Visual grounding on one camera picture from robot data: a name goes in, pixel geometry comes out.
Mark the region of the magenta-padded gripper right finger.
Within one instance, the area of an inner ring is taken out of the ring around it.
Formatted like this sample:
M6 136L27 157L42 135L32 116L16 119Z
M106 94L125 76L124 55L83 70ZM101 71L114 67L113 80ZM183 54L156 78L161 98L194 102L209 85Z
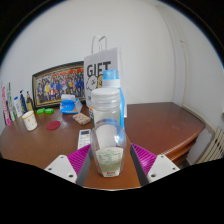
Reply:
M130 153L142 186L179 171L165 154L155 155L134 143L130 146Z

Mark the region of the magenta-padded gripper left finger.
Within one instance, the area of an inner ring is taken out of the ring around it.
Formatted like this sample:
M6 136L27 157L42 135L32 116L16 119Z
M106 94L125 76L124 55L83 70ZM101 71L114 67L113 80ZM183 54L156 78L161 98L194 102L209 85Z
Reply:
M83 185L87 177L92 156L91 145L86 145L68 156L59 155L45 168L45 171L77 185Z

